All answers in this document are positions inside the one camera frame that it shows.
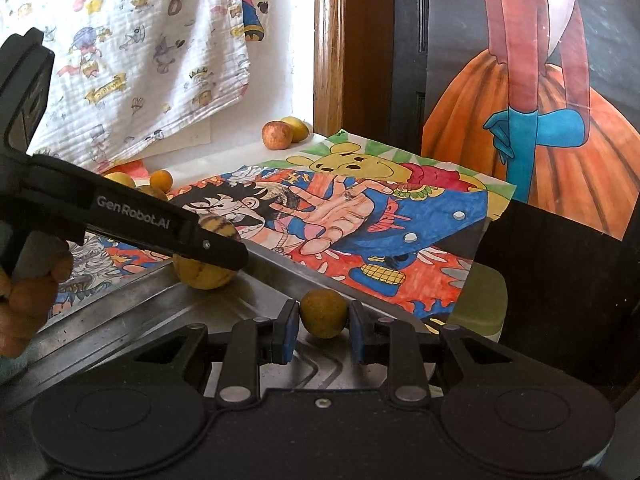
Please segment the person's left hand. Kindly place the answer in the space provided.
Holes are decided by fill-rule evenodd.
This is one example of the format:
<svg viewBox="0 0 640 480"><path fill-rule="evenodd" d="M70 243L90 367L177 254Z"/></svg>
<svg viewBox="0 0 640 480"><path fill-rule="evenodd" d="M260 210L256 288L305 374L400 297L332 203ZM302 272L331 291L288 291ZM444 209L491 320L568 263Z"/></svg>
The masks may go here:
<svg viewBox="0 0 640 480"><path fill-rule="evenodd" d="M1 270L1 355L17 358L46 324L58 285L72 273L66 240L33 232L12 276Z"/></svg>

